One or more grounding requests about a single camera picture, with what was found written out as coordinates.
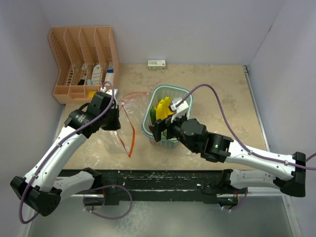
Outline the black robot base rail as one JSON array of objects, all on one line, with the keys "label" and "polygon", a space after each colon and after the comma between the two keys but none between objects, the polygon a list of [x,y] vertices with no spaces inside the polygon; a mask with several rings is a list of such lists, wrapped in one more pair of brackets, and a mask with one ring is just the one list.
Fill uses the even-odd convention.
[{"label": "black robot base rail", "polygon": [[120,201],[202,202],[235,206],[245,188],[230,185],[232,170],[99,170],[105,205]]}]

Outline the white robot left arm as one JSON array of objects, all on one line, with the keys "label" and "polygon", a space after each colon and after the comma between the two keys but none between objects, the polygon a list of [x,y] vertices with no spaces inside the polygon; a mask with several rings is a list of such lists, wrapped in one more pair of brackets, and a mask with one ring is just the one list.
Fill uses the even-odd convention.
[{"label": "white robot left arm", "polygon": [[65,120],[60,134],[42,159],[23,177],[15,176],[11,188],[21,200],[37,214],[51,214],[64,199],[88,190],[95,194],[101,190],[102,175],[85,168],[79,173],[57,180],[65,164],[99,129],[120,129],[117,89],[94,94],[91,102],[72,111]]}]

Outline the clear zip bag orange zipper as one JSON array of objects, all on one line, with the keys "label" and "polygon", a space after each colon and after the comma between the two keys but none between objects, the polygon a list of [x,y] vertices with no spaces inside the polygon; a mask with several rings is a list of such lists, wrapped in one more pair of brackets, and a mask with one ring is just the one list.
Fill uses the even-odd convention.
[{"label": "clear zip bag orange zipper", "polygon": [[125,104],[119,106],[121,128],[116,131],[102,131],[105,147],[113,153],[125,154],[131,158],[135,145],[135,127],[132,124]]}]

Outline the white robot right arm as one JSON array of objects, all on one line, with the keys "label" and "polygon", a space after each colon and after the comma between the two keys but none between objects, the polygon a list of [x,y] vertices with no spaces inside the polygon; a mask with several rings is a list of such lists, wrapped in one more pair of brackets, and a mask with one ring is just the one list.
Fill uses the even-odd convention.
[{"label": "white robot right arm", "polygon": [[304,153],[282,155],[241,145],[231,137],[207,131],[206,126],[195,118],[159,119],[149,129],[156,142],[161,140],[165,131],[168,139],[176,138],[192,153],[200,154],[209,162],[227,162],[253,168],[249,174],[234,170],[230,176],[221,179],[219,186],[225,193],[248,187],[269,187],[292,197],[302,198],[306,195]]}]

